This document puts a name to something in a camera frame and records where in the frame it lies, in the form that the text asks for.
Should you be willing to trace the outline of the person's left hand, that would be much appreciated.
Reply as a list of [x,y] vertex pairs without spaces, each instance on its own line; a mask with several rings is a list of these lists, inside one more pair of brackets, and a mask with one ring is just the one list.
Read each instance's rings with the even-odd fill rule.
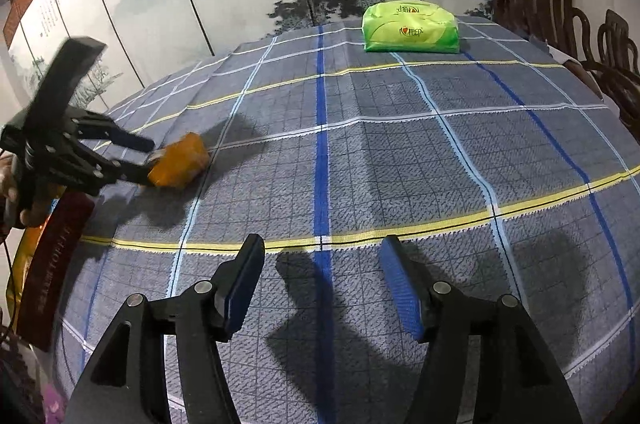
[[38,205],[35,204],[31,210],[17,210],[18,188],[12,174],[13,155],[1,155],[1,199],[4,206],[9,207],[9,220],[1,223],[1,232],[7,236],[14,227],[14,222],[20,222],[25,227],[37,227],[42,224],[43,216],[47,213],[41,213]]

